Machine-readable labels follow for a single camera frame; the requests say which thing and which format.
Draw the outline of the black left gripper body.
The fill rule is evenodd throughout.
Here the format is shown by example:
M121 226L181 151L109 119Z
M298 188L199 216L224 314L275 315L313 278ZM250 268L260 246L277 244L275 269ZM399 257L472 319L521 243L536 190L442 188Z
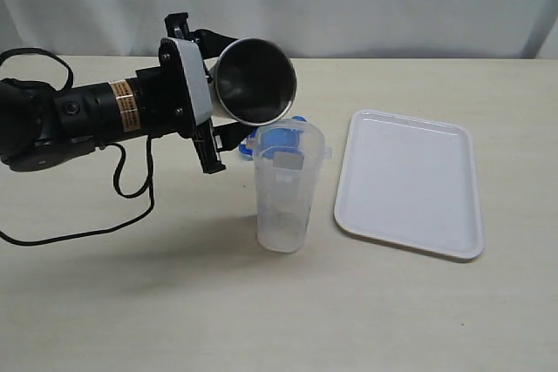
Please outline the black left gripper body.
M191 30L187 24L188 14L186 12L171 13L164 19L167 30L165 37L173 37L192 41ZM208 87L210 77L208 69L204 62ZM147 126L150 133L154 137L167 135L168 133L178 133L184 139L193 141L195 151L201 163L201 169L205 174L214 174L225 169L221 162L221 157L217 151L214 140L214 127L212 123L212 115L205 123L198 125L191 136L184 136L184 132L177 125L177 118L171 109L167 84L163 78L160 68L158 67L144 69L136 72L139 86L144 95L144 104L146 107L146 115L149 117Z

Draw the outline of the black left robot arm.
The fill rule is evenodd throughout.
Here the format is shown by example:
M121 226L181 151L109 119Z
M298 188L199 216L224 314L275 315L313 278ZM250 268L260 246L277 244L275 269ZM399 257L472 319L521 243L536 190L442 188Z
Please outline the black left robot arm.
M186 12L165 19L159 65L117 82L62 88L46 82L1 81L1 160L14 172L35 172L128 139L177 133L191 139L203 172L224 170L211 122L205 62L234 42L211 30L190 30Z

